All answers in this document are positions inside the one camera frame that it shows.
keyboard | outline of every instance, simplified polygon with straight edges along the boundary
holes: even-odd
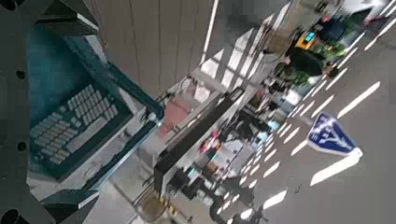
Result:
[[[128,115],[124,104],[89,84],[30,130],[34,159],[61,179],[87,160]]]

blue sign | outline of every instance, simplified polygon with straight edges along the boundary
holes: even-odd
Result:
[[[314,36],[315,36],[315,33],[310,32],[309,35],[306,36],[305,41],[306,42],[311,41],[314,38]]]
[[[337,119],[329,114],[320,113],[308,134],[308,145],[313,149],[347,156],[356,144],[344,133]]]

key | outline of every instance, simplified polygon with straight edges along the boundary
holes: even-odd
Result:
[[[55,158],[55,157],[51,157],[51,158],[49,159],[49,161],[51,161],[52,163],[58,164],[58,165],[62,163],[61,160],[59,160],[59,159],[57,159],[57,158]]]
[[[67,101],[67,105],[69,106],[70,111],[72,111],[74,109],[73,104],[70,100]]]
[[[81,126],[81,121],[77,121],[76,123],[75,123],[75,125],[76,125],[76,127],[80,127]]]
[[[51,124],[56,123],[58,120],[54,118],[53,116],[49,116],[49,121]]]
[[[114,116],[119,114],[119,111],[117,110],[117,107],[115,105],[111,106],[111,110],[113,111]]]
[[[87,100],[87,98],[88,98],[87,89],[84,89],[82,91],[82,98],[84,99],[84,101]]]
[[[107,98],[105,98],[104,101],[105,101],[105,107],[108,108],[110,106],[110,102],[108,101]]]
[[[49,141],[52,141],[52,139],[53,139],[53,137],[50,134],[48,134],[48,132],[43,134],[43,138],[45,138],[45,139],[47,139]]]
[[[62,115],[60,115],[58,113],[55,113],[55,112],[52,113],[52,116],[55,117],[56,119],[62,119],[63,118]]]
[[[105,102],[101,101],[99,104],[99,112],[100,114],[103,114],[103,112],[106,110]]]
[[[70,119],[70,121],[72,121],[72,123],[76,123],[77,119],[76,119],[76,117],[73,117],[73,118]]]
[[[39,138],[38,138],[38,141],[41,141],[41,142],[43,142],[43,143],[45,143],[45,144],[48,144],[50,141],[49,140],[47,140],[46,138],[44,138],[43,136],[40,136]]]
[[[51,151],[52,154],[53,154],[53,153],[58,151],[58,148],[49,145],[49,146],[46,147],[46,150]]]
[[[69,129],[67,129],[67,130],[66,130],[66,132],[67,132],[67,133],[71,133],[71,134],[73,134],[73,136],[74,136],[74,135],[76,135],[76,134],[78,134],[78,131],[76,131],[76,130],[73,130],[73,129],[70,129],[70,128],[69,128]]]
[[[61,155],[65,156],[65,157],[70,156],[70,152],[68,152],[68,151],[66,151],[64,149],[59,149],[58,154],[61,154]]]
[[[102,95],[99,91],[96,91],[96,97],[98,98],[98,100],[102,100]]]
[[[87,106],[88,106],[88,110],[90,110],[93,107],[90,98],[86,101],[86,103],[87,103]]]
[[[91,108],[95,105],[95,101],[93,100],[93,95],[90,97],[89,101],[91,102]]]
[[[64,140],[65,142],[68,142],[70,140],[70,137],[66,134],[61,134],[58,136],[58,138]]]
[[[93,92],[94,92],[94,89],[93,89],[93,86],[92,86],[92,84],[90,84],[90,85],[88,86],[88,89],[90,90],[90,93],[91,93],[91,94],[93,94]]]
[[[96,97],[96,94],[93,94],[93,95],[92,95],[92,98],[93,98],[93,101],[95,102],[95,105],[96,105],[96,103],[99,102],[99,101],[98,101],[98,98]]]
[[[100,111],[99,111],[99,104],[96,105],[96,107],[93,108],[93,113],[95,114],[96,117],[99,117]]]
[[[81,104],[81,101],[79,100],[78,95],[75,96],[75,101],[76,101],[76,104],[77,104],[77,105],[80,105],[80,104]]]
[[[54,127],[58,128],[58,129],[61,129],[61,130],[65,130],[66,129],[66,127],[64,127],[63,125],[61,125],[59,123],[55,124]]]
[[[88,120],[89,123],[92,122],[92,117],[91,117],[90,113],[87,113],[87,120]]]
[[[84,117],[82,117],[82,120],[84,121],[85,126],[88,126],[89,122],[88,122],[87,115],[84,115]]]
[[[76,115],[77,115],[78,118],[81,118],[81,113],[77,109],[76,109]]]
[[[50,130],[48,130],[48,132],[51,132],[54,135],[59,135],[60,133],[62,133],[64,131],[64,129],[58,128],[53,126]]]
[[[62,139],[59,138],[55,138],[55,140],[53,140],[55,143],[60,144],[62,146],[64,146],[66,144],[66,142]]]
[[[105,111],[105,116],[106,116],[107,120],[111,120],[111,116],[110,116],[110,113],[108,113],[108,110]]]
[[[48,121],[47,122],[43,122],[41,125],[45,128],[45,130],[47,130],[51,126],[51,124]]]
[[[59,154],[59,153],[55,153],[55,154],[53,155],[53,157],[56,158],[56,159],[59,159],[59,160],[61,160],[61,161],[66,160],[66,156],[64,156],[64,155],[62,155],[62,154]]]
[[[82,104],[82,108],[84,109],[84,114],[87,113],[87,111],[90,110],[90,109],[88,109],[87,103],[85,103],[85,102],[84,102],[84,104]]]
[[[47,144],[39,139],[35,140],[35,144],[41,147],[45,147]]]
[[[95,112],[93,112],[93,109],[90,110],[90,115],[91,115],[92,120],[96,119]]]
[[[56,147],[58,149],[62,147],[61,144],[58,144],[58,143],[55,143],[55,142],[51,142],[49,145],[52,146],[52,147]]]
[[[76,102],[76,97],[72,97],[72,99],[71,99],[71,102],[72,102],[72,105],[73,105],[73,107],[74,108],[76,108],[78,105],[77,105],[77,102]]]
[[[61,107],[59,107],[59,111],[61,111],[62,113],[66,112],[66,107],[62,105]]]
[[[40,132],[38,132],[36,129],[30,130],[30,136],[33,138],[37,138],[40,135]]]
[[[45,148],[41,149],[41,152],[42,152],[43,154],[46,154],[46,155],[49,156],[49,157],[51,157],[51,156],[53,155],[53,152],[52,152],[52,151],[49,151],[49,150],[47,150],[47,149],[45,149]]]
[[[110,117],[113,119],[114,113],[113,113],[113,110],[111,109],[111,107],[107,111],[108,111],[108,114],[110,115]]]
[[[92,123],[87,130],[82,132],[79,136],[74,138],[72,141],[70,141],[67,145],[66,148],[71,151],[75,152],[79,148],[81,148],[88,140],[91,139],[92,136],[97,134],[105,125],[107,124],[107,121],[103,118],[97,119],[94,123]]]
[[[61,120],[61,121],[59,121],[59,123],[61,124],[61,125],[63,125],[64,127],[70,127],[70,123],[69,122],[66,122],[66,121],[63,121],[63,120]]]

person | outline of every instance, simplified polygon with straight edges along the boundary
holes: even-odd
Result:
[[[311,77],[326,75],[335,77],[338,69],[326,63],[325,58],[312,51],[293,47],[285,55],[285,63],[299,72],[305,72]]]
[[[328,15],[322,16],[315,27],[317,27],[320,39],[324,42],[339,41],[346,31],[346,25],[343,21],[331,18]]]

machine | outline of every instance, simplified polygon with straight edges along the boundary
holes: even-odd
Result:
[[[82,1],[0,1],[0,23],[0,222],[82,223],[163,107],[106,60]]]

